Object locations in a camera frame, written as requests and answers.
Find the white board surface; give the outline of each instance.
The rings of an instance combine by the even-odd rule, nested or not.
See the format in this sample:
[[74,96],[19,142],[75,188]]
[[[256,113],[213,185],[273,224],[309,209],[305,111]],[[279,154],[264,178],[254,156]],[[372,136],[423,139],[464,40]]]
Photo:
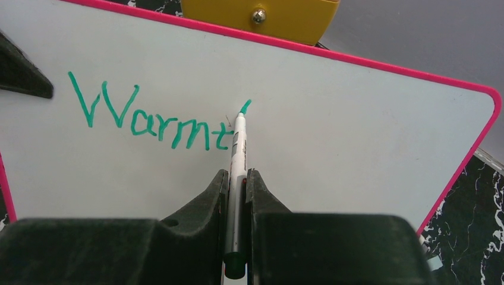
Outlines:
[[[55,87],[51,100],[0,91],[18,219],[170,215],[229,167],[212,132],[232,130],[251,99],[248,166],[287,207],[418,228],[496,116],[481,91],[57,0],[1,1],[0,30]],[[92,128],[69,72],[87,110],[100,94]],[[122,128],[104,81],[118,116],[138,85]],[[149,120],[136,110],[152,134],[133,134]],[[178,119],[162,141],[156,114]],[[209,150],[203,128],[186,148],[190,126],[172,148],[192,119],[207,123]]]

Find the black marbled surface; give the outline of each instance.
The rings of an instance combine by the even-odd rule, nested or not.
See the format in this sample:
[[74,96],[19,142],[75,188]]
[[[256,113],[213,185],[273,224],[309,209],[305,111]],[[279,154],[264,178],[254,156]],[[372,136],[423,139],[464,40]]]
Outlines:
[[504,178],[473,156],[422,235],[442,284],[504,284]]
[[[0,185],[0,194],[2,194],[2,185]],[[7,206],[5,205],[4,196],[0,195],[0,232],[5,225],[9,223],[9,215],[7,214]]]

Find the black plastic base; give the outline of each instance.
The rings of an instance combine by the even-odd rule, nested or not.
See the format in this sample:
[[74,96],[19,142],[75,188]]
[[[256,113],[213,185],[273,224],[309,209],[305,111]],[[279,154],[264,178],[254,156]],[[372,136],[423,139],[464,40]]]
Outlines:
[[0,89],[50,99],[51,82],[0,33]]

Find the marker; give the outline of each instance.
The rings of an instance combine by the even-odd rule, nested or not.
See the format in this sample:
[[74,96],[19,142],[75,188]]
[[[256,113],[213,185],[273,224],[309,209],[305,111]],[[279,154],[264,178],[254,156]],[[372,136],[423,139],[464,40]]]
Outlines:
[[224,247],[225,275],[230,279],[245,276],[246,254],[242,239],[242,215],[245,204],[247,179],[247,133],[245,114],[251,100],[241,108],[235,120],[231,169],[229,171],[228,216]]

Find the black plastic part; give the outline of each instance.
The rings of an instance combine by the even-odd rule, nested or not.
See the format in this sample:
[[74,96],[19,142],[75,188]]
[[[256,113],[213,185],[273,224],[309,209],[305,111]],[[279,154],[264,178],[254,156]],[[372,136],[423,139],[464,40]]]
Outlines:
[[249,285],[434,284],[411,226],[381,215],[303,214],[249,170]]
[[52,98],[51,82],[0,32],[0,89]]
[[0,284],[221,283],[228,172],[168,218],[29,219],[0,233]]

